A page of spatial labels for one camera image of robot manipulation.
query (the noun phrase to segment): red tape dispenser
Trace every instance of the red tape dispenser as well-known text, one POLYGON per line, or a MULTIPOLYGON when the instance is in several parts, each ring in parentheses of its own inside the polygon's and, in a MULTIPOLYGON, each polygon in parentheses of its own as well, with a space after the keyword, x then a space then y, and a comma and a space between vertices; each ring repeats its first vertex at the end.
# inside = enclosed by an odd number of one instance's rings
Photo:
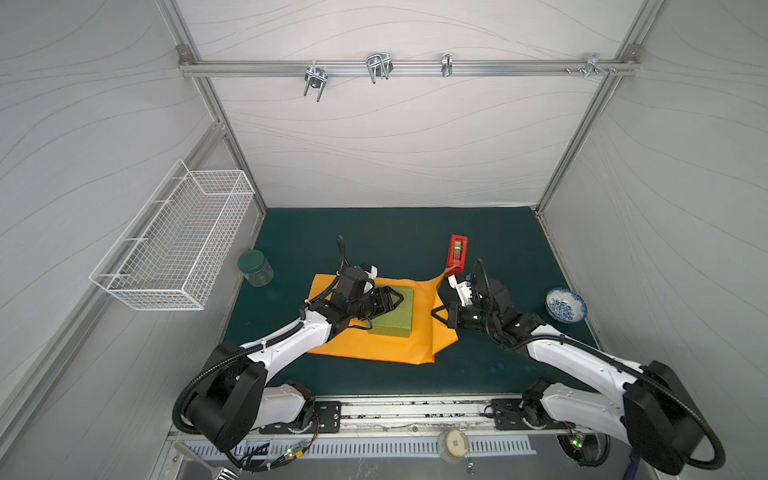
POLYGON ((456 275, 464 271, 464 263, 467 260, 467 237, 451 235, 451 244, 448 248, 448 262, 445 265, 445 276, 456 275))

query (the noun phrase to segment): dark green table mat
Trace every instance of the dark green table mat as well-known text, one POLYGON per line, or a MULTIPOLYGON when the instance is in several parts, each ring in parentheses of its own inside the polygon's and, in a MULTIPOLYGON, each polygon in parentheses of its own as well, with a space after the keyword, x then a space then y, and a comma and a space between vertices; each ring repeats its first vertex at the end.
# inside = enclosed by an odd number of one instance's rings
MULTIPOLYGON (((469 238, 467 269, 476 257, 507 286, 522 311, 548 323, 545 295, 567 286, 533 211, 522 208, 271 208, 257 248, 275 272, 259 288, 243 282, 226 339, 237 344, 265 336, 298 317, 315 273, 334 273, 336 235, 346 240, 352 265, 371 263, 384 278, 429 280, 445 269, 452 234, 469 238)), ((443 301, 458 300, 444 281, 443 301)), ((555 325, 594 345, 585 323, 555 325)), ((506 352, 485 334, 460 331, 435 363, 409 365, 305 354, 270 381, 296 380, 316 395, 395 395, 522 392, 539 377, 586 387, 543 363, 506 352)))

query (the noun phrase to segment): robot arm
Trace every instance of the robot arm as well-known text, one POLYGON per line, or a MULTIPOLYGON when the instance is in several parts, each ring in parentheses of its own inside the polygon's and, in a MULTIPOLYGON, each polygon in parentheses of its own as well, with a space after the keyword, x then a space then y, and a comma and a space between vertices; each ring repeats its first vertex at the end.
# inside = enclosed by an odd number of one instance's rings
POLYGON ((540 379, 523 393, 520 414, 534 428, 555 420, 573 422, 632 445, 658 470, 677 475, 684 465, 717 469, 725 451, 674 371, 660 362, 643 366, 608 355, 572 339, 536 315, 514 308, 509 292, 489 279, 476 277, 459 283, 460 303, 450 303, 432 315, 454 329, 476 329, 505 349, 552 365, 591 386, 598 393, 572 389, 540 379), (447 310, 448 319, 436 315, 447 310), (691 458, 706 436, 715 456, 710 461, 691 458))
POLYGON ((290 429, 304 430, 309 425, 311 392, 298 384, 265 388, 266 383, 346 328, 365 329, 350 326, 351 319, 369 324, 403 301, 389 286, 376 286, 374 266, 346 262, 341 236, 339 251, 342 260, 335 280, 305 302, 298 319, 262 339, 242 346, 222 343, 213 350, 174 403, 172 419, 179 430, 203 434, 219 450, 229 452, 254 426, 283 422, 290 429))

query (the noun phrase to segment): orange wrapping paper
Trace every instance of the orange wrapping paper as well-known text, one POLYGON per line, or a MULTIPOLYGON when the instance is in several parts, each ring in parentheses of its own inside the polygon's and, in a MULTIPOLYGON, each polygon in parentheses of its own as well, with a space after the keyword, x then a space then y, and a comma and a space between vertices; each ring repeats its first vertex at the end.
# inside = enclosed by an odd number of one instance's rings
MULTIPOLYGON (((308 298, 322 292, 333 278, 333 275, 315 275, 308 298)), ((325 345, 310 350, 310 353, 414 365, 434 363, 437 352, 458 340, 455 330, 432 318, 430 313, 432 309, 442 305, 437 294, 441 281, 442 275, 425 282, 376 279, 377 286, 413 288, 413 324, 409 338, 371 335, 365 330, 346 329, 325 345)), ((352 324, 364 326, 364 323, 357 319, 354 319, 352 324)))

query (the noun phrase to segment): white wire basket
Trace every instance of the white wire basket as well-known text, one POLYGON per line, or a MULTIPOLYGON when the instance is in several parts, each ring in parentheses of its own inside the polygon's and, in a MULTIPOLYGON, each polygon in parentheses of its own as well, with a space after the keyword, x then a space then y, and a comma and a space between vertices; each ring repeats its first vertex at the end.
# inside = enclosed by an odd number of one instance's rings
POLYGON ((135 310, 202 310, 253 199, 241 170, 179 163, 91 274, 135 310), (170 193, 155 200, 163 186, 170 193))

